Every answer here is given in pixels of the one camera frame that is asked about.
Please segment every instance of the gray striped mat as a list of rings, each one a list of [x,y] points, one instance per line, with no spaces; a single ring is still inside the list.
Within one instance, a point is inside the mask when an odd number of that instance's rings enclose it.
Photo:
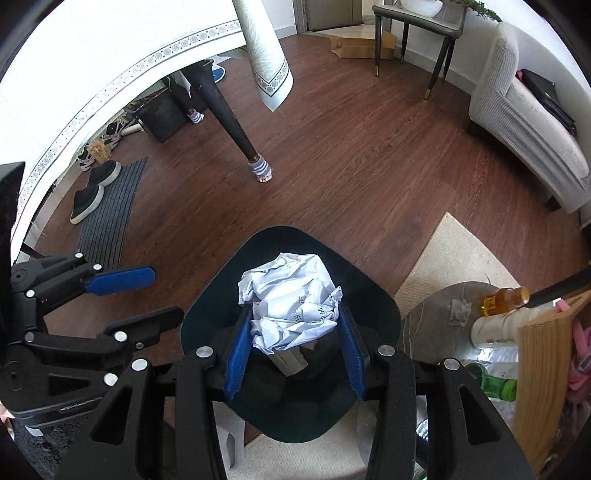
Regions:
[[[82,252],[87,261],[103,268],[119,267],[129,211],[146,160],[122,166],[117,179],[105,187],[99,207],[82,220],[76,252]]]

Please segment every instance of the gray armchair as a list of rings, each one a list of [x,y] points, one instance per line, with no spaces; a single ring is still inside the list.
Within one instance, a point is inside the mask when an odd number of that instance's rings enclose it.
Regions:
[[[556,84],[558,99],[575,120],[573,138],[515,77],[528,69]],[[527,165],[569,213],[591,199],[591,97],[543,45],[513,25],[500,23],[470,119],[484,127]]]

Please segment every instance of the amber glass bottle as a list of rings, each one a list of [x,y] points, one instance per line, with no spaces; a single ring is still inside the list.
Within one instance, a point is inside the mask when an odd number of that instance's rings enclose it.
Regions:
[[[494,295],[484,297],[480,306],[480,313],[489,317],[507,313],[527,304],[530,300],[530,291],[525,287],[502,288]]]

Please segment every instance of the white tablecloth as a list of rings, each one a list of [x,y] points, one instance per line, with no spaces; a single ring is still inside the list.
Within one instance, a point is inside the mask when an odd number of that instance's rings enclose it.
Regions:
[[[0,164],[25,162],[12,260],[96,131],[163,76],[238,48],[274,111],[293,78],[261,0],[65,0],[44,19],[0,83]]]

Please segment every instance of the black bag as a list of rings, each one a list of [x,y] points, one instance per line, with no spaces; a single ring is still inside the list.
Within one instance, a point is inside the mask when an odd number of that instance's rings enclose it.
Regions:
[[[529,88],[539,103],[563,124],[569,134],[576,137],[577,127],[574,125],[574,120],[569,117],[560,105],[554,83],[530,70],[522,69],[521,71],[524,85]]]

